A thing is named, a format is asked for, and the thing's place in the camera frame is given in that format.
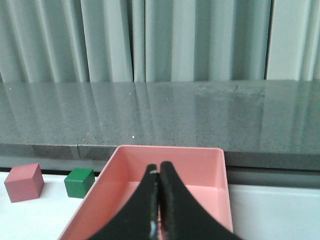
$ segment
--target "pink block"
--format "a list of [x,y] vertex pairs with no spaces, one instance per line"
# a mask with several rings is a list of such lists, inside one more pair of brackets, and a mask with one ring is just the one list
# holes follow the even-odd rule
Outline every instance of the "pink block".
[[39,163],[13,167],[4,181],[12,203],[39,198],[44,184]]

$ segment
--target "pink tray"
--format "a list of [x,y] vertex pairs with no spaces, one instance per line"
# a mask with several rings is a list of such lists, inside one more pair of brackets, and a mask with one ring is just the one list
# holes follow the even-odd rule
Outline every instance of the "pink tray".
[[60,235],[87,239],[103,227],[135,191],[148,164],[171,161],[202,207],[233,231],[225,157],[219,148],[119,146]]

